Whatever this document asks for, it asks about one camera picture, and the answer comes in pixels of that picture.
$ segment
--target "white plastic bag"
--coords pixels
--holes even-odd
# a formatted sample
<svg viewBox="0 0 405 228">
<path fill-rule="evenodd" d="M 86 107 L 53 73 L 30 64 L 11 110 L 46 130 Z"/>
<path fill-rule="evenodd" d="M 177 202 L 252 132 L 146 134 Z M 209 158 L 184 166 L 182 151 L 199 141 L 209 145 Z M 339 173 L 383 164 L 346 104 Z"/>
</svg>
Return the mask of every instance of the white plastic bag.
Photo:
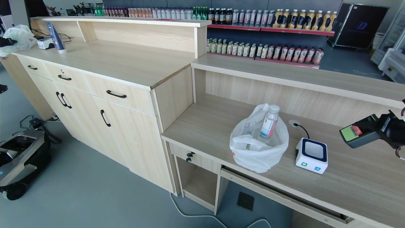
<svg viewBox="0 0 405 228">
<path fill-rule="evenodd" d="M 259 136 L 269 108 L 269 104 L 258 105 L 248 118 L 236 125 L 230 135 L 229 146 L 235 162 L 257 173 L 267 172 L 279 163 L 288 147 L 288 130 L 281 118 L 269 140 Z"/>
<path fill-rule="evenodd" d="M 13 46 L 0 47 L 0 57 L 6 57 L 11 52 L 31 48 L 37 43 L 37 39 L 34 38 L 34 34 L 26 25 L 17 25 L 16 27 L 7 29 L 3 38 L 11 38 L 17 41 L 17 43 L 15 43 Z"/>
</svg>

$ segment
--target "light wood cabinet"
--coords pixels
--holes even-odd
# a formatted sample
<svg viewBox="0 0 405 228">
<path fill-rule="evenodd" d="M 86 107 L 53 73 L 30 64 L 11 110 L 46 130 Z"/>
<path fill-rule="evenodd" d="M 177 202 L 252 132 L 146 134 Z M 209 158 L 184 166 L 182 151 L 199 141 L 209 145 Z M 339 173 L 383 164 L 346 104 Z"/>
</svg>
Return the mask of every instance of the light wood cabinet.
<svg viewBox="0 0 405 228">
<path fill-rule="evenodd" d="M 155 116 L 94 96 L 133 173 L 170 189 L 170 176 Z"/>
</svg>

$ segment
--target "black drawer handle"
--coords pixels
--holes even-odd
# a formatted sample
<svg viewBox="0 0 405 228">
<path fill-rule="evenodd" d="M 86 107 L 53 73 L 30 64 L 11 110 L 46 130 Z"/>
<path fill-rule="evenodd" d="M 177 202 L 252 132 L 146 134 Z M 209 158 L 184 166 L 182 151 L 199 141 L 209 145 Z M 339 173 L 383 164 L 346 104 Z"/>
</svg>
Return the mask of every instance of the black drawer handle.
<svg viewBox="0 0 405 228">
<path fill-rule="evenodd" d="M 107 121 L 105 121 L 105 118 L 104 118 L 104 110 L 100 110 L 100 113 L 101 113 L 101 116 L 102 116 L 102 119 L 104 120 L 104 123 L 107 125 L 107 127 L 111 127 L 111 124 L 109 124 L 109 123 L 107 123 Z"/>
<path fill-rule="evenodd" d="M 65 104 L 66 104 L 66 107 L 68 107 L 68 108 L 72 108 L 70 105 L 68 105 L 68 103 L 66 102 L 66 100 L 63 98 L 65 96 L 65 94 L 63 94 L 63 93 L 61 93 L 60 94 L 60 97 L 62 98 L 62 100 L 65 102 Z"/>
<path fill-rule="evenodd" d="M 58 97 L 58 100 L 60 101 L 60 103 L 63 105 L 63 106 L 65 106 L 65 107 L 67 107 L 68 105 L 67 104 L 64 104 L 63 102 L 62 102 L 62 100 L 60 99 L 60 97 L 59 97 L 59 92 L 56 92 L 56 96 Z"/>
<path fill-rule="evenodd" d="M 111 92 L 111 90 L 107 90 L 106 91 L 108 94 L 110 94 L 110 95 L 113 95 L 113 96 L 116 96 L 116 97 L 119 97 L 119 98 L 126 98 L 126 95 L 124 94 L 124 95 L 117 95 L 117 94 L 113 94 L 112 92 Z"/>
<path fill-rule="evenodd" d="M 36 68 L 36 67 L 33 68 L 31 65 L 28 65 L 28 68 L 33 69 L 33 70 L 38 70 L 38 68 Z"/>
<path fill-rule="evenodd" d="M 62 77 L 62 75 L 58 75 L 58 78 L 62 78 L 63 80 L 66 80 L 66 81 L 70 81 L 70 80 L 72 80 L 72 78 L 70 78 L 70 77 Z"/>
</svg>

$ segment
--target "wall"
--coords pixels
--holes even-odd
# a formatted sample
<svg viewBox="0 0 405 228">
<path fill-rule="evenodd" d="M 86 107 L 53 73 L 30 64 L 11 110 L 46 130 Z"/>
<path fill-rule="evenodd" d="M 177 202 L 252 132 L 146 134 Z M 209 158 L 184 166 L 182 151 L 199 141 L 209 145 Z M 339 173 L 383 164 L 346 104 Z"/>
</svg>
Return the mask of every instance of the wall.
<svg viewBox="0 0 405 228">
<path fill-rule="evenodd" d="M 387 32 L 388 27 L 395 18 L 395 15 L 398 13 L 398 10 L 400 9 L 403 1 L 404 0 L 343 0 L 344 3 L 357 3 L 357 4 L 389 7 L 384 20 L 381 22 L 381 25 L 377 30 L 377 32 L 383 33 Z"/>
</svg>

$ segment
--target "blue tube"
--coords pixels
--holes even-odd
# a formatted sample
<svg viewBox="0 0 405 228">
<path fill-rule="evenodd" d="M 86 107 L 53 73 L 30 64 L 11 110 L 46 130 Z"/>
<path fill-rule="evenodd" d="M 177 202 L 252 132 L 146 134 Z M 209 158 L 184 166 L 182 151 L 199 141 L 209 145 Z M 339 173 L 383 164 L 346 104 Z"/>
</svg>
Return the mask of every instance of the blue tube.
<svg viewBox="0 0 405 228">
<path fill-rule="evenodd" d="M 47 27 L 49 30 L 49 34 L 51 35 L 52 41 L 55 44 L 55 47 L 58 50 L 59 54 L 66 53 L 65 45 L 63 45 L 62 39 L 58 35 L 54 26 L 52 25 L 51 22 L 46 22 L 46 23 L 47 23 Z"/>
</svg>

